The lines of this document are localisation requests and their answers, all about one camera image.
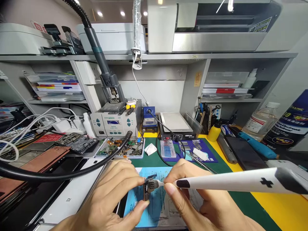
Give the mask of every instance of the white tissue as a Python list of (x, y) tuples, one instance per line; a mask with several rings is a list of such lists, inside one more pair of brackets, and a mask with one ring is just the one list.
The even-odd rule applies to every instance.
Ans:
[(196, 148), (193, 148), (192, 152), (203, 161), (207, 161), (209, 159), (209, 155), (206, 152), (200, 151)]
[(157, 151), (157, 148), (152, 144), (150, 143), (145, 149), (144, 151), (149, 155), (153, 154), (154, 152)]

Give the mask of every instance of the yellow desk surface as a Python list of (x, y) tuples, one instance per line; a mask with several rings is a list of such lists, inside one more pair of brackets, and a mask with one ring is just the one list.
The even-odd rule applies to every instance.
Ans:
[[(157, 137), (157, 133), (145, 133), (144, 137)], [(233, 172), (243, 171), (239, 164), (230, 164), (217, 142), (208, 141)], [(282, 231), (308, 230), (308, 200), (301, 195), (278, 193), (251, 193)]]

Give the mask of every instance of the hand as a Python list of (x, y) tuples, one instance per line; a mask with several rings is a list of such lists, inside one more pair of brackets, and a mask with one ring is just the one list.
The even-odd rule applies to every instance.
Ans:
[(113, 161), (81, 210), (60, 222), (53, 231), (132, 230), (150, 202), (140, 201), (124, 218), (113, 210), (129, 190), (143, 183), (144, 178), (130, 160)]
[(197, 211), (189, 201), (188, 190), (181, 190), (172, 184), (184, 177), (204, 175), (211, 173), (180, 159), (164, 180), (165, 190), (189, 230), (264, 231), (257, 222), (242, 213), (227, 191), (197, 190), (204, 199), (203, 205)]

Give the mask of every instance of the clear liquid bottle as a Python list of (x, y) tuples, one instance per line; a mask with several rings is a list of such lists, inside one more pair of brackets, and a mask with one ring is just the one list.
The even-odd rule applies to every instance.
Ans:
[(278, 108), (279, 105), (280, 103), (268, 102), (265, 108), (255, 111), (242, 131), (258, 141), (262, 140), (278, 120), (276, 108)]

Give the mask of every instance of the fingernail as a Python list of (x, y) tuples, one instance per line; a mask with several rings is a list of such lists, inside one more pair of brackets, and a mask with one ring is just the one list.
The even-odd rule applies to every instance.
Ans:
[(176, 187), (171, 183), (166, 183), (164, 188), (169, 196), (171, 196), (176, 190)]
[(145, 210), (149, 204), (150, 204), (150, 201), (143, 202), (142, 209)]

